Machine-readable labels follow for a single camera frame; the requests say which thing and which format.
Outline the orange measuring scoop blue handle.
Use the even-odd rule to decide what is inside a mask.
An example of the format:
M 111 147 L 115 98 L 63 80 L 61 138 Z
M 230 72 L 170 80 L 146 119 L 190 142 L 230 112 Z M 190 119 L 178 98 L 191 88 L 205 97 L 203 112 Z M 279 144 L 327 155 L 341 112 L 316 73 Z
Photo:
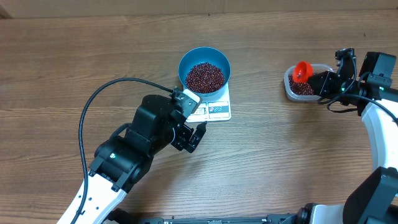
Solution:
M 307 83 L 308 79 L 313 76 L 313 67 L 306 61 L 296 64 L 293 70 L 293 81 L 295 83 Z

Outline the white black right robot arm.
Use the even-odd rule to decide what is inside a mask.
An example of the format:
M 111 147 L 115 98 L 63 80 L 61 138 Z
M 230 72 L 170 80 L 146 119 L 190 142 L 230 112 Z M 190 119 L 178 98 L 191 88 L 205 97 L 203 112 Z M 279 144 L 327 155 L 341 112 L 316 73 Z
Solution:
M 297 223 L 397 223 L 397 90 L 392 71 L 397 57 L 368 52 L 360 69 L 352 48 L 338 50 L 337 72 L 308 78 L 318 104 L 339 102 L 361 117 L 369 136 L 373 172 L 342 205 L 313 204 Z

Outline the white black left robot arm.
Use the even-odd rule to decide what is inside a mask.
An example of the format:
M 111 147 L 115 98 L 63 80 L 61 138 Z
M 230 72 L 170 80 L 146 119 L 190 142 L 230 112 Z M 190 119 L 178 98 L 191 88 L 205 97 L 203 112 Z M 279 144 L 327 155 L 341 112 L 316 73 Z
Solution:
M 192 153 L 206 124 L 189 128 L 185 122 L 201 98 L 186 91 L 170 97 L 147 95 L 131 123 L 120 126 L 95 151 L 83 181 L 59 223 L 102 223 L 149 171 L 154 156 L 168 145 Z

